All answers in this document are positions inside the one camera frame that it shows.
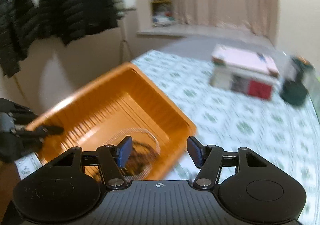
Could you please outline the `dark green glass humidifier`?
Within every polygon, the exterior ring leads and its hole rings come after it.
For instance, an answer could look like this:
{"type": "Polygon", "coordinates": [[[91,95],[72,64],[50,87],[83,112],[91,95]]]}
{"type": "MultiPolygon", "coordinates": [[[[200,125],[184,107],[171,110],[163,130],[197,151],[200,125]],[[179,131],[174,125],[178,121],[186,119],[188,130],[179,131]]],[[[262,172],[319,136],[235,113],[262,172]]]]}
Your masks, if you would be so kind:
{"type": "Polygon", "coordinates": [[[280,97],[292,106],[302,106],[309,94],[313,65],[301,56],[292,56],[287,65],[280,97]]]}

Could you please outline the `orange plastic tray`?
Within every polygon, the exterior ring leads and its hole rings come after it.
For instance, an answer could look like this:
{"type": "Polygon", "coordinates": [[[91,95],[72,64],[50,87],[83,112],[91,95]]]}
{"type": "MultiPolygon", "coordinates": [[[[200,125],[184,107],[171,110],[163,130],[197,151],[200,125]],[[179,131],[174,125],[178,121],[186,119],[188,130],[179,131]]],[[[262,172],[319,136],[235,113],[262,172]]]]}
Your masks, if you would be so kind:
{"type": "Polygon", "coordinates": [[[162,179],[186,150],[195,124],[134,64],[126,62],[82,87],[30,124],[59,126],[38,152],[48,163],[71,147],[94,151],[131,136],[135,149],[148,157],[137,179],[162,179]]]}

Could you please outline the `pink cover book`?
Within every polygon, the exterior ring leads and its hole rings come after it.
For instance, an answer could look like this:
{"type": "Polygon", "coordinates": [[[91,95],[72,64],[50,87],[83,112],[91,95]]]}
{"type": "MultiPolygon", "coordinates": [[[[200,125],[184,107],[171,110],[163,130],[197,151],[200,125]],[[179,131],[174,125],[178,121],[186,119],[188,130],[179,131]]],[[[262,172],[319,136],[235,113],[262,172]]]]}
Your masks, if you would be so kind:
{"type": "Polygon", "coordinates": [[[274,60],[261,53],[231,46],[216,45],[212,61],[218,65],[240,68],[277,78],[279,71],[274,60]]]}

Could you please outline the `metal coat rack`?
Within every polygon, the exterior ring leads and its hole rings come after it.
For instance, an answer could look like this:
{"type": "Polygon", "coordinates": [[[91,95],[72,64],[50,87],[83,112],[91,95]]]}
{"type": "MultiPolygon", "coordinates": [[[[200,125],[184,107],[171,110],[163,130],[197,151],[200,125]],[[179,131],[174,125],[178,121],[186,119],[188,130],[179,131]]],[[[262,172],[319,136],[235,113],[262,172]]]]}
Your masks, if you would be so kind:
{"type": "Polygon", "coordinates": [[[133,59],[133,53],[130,47],[130,44],[127,40],[125,18],[121,18],[118,22],[120,28],[120,46],[119,46],[119,64],[121,65],[124,62],[124,52],[127,51],[129,60],[133,59]]]}

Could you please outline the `thick white red book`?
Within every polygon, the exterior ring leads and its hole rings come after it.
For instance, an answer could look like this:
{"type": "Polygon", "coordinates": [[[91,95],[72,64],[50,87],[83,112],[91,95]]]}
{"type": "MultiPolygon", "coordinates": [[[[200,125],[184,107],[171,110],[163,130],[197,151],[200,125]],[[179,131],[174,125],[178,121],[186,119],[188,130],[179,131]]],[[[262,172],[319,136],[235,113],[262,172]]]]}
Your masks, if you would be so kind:
{"type": "Polygon", "coordinates": [[[278,78],[237,67],[214,65],[210,85],[215,88],[270,100],[278,78]]]}

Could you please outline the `black puffer jacket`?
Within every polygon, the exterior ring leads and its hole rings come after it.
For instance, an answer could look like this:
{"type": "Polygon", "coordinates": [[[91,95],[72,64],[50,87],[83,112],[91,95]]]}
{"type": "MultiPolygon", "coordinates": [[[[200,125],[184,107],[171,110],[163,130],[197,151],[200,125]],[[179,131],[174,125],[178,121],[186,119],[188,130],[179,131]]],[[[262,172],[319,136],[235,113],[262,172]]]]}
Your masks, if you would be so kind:
{"type": "Polygon", "coordinates": [[[56,36],[65,46],[118,26],[113,0],[1,0],[1,69],[20,71],[36,39],[56,36]]]}

